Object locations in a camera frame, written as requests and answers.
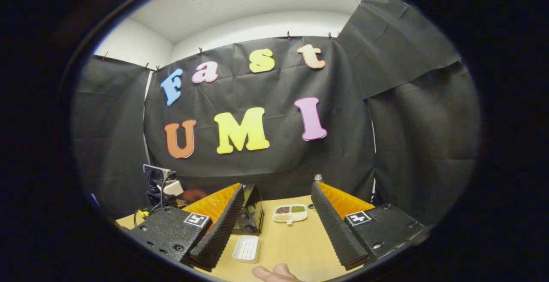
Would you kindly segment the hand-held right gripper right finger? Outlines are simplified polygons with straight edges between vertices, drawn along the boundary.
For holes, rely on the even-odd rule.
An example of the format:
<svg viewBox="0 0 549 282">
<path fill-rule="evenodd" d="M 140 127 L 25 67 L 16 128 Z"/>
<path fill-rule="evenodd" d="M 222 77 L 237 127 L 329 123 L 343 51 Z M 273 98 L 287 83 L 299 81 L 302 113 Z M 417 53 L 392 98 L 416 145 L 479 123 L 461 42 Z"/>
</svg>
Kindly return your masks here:
<svg viewBox="0 0 549 282">
<path fill-rule="evenodd" d="M 393 204 L 376 207 L 324 182 L 312 184 L 311 200 L 346 270 L 385 258 L 425 228 Z"/>
</svg>

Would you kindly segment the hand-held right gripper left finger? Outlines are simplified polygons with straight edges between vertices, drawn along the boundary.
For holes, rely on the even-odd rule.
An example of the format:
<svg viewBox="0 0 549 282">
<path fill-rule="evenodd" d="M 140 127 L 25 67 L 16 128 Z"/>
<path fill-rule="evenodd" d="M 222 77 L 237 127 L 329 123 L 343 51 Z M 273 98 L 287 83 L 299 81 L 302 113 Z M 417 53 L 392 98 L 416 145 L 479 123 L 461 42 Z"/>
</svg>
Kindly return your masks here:
<svg viewBox="0 0 549 282">
<path fill-rule="evenodd" d="M 211 271 L 216 267 L 244 202 L 236 183 L 182 209 L 164 206 L 129 230 L 138 243 L 160 256 Z"/>
</svg>

